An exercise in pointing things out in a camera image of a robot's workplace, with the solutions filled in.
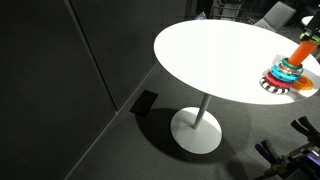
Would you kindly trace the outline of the black floor plate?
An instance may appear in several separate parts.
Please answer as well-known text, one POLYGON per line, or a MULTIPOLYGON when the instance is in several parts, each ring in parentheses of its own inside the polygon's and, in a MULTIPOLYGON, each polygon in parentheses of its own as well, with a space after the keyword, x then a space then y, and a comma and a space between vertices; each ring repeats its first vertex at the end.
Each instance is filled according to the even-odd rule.
POLYGON ((146 116, 157 97, 157 93, 144 90, 131 107, 130 112, 142 117, 146 116))

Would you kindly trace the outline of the grey office chair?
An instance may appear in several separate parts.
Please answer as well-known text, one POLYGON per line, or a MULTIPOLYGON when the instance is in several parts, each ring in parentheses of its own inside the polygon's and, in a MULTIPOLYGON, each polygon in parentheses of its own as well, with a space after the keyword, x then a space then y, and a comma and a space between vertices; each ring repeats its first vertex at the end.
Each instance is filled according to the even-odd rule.
POLYGON ((255 23, 255 26, 270 30, 279 31, 296 13, 296 10, 282 1, 275 3, 272 8, 255 23))

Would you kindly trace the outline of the orange stacking cone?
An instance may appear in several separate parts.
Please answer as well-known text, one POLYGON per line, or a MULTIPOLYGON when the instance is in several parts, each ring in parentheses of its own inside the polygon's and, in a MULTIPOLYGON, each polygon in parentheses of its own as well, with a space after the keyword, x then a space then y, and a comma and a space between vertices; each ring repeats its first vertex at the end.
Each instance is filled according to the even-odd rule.
POLYGON ((300 66, 306 57, 317 48, 317 44, 311 41, 302 41, 287 62, 293 66, 300 66))

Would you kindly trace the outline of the black clamp tool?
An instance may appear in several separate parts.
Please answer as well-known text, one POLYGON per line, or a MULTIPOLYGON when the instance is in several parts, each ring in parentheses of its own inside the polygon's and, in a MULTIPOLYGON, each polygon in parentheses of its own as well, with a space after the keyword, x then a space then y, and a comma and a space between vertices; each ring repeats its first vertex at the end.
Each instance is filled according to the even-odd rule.
POLYGON ((293 120, 291 126, 306 136, 310 143, 320 148, 320 132, 310 123, 306 116, 293 120))

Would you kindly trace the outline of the white round pedestal table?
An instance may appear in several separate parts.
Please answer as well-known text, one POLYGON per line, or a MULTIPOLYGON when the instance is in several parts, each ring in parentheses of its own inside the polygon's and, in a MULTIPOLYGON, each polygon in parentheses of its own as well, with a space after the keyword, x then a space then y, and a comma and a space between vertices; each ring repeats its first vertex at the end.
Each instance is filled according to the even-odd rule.
POLYGON ((186 107, 174 114, 171 134, 177 144, 194 154, 207 154, 219 146, 221 127, 207 111, 213 96, 248 104, 280 105, 318 92, 320 67, 313 56, 303 62, 312 89, 275 95, 259 84, 274 63, 290 56, 297 47, 280 34, 233 21, 191 20, 162 30, 154 41, 157 60, 172 76, 204 93, 199 107, 186 107))

